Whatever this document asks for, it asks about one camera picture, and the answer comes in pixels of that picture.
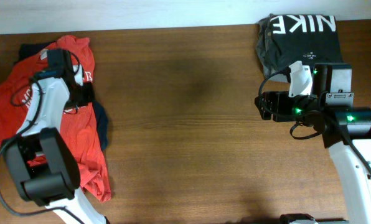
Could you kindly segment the red printed t-shirt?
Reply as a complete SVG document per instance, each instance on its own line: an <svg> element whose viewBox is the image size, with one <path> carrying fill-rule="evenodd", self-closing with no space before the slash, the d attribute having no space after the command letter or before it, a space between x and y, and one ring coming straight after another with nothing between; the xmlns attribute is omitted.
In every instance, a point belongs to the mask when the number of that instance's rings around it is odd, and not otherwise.
<svg viewBox="0 0 371 224"><path fill-rule="evenodd" d="M51 49L74 53L85 71L83 81L92 83L95 59L88 37L64 35L35 55L16 62L8 78L0 84L0 144L13 136L24 122L32 98L28 80L47 67L46 51ZM109 201L112 193L108 168L100 147L92 103L77 110L65 110L60 133L78 164L81 188L100 202Z"/></svg>

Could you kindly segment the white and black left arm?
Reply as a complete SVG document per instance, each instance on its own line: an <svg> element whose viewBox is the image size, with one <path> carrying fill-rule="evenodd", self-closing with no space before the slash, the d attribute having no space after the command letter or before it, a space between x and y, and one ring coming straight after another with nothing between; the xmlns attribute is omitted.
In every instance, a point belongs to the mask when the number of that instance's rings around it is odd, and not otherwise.
<svg viewBox="0 0 371 224"><path fill-rule="evenodd" d="M30 79L31 106L17 133L2 142L3 158L20 197L40 210L15 211L3 199L11 214L29 217L54 212L65 223L108 223L86 198L80 187L77 162L60 135L64 107L70 88L83 85L81 66L53 63Z"/></svg>

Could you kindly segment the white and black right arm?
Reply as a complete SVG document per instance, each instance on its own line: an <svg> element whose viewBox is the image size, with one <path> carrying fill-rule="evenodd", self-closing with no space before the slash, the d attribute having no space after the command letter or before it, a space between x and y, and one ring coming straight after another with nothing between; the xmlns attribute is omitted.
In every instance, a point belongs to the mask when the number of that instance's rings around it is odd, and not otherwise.
<svg viewBox="0 0 371 224"><path fill-rule="evenodd" d="M258 90L263 120L312 127L321 136L339 175L348 223L371 223L371 108L355 107L352 67L346 63L297 61L267 76L284 76L287 91Z"/></svg>

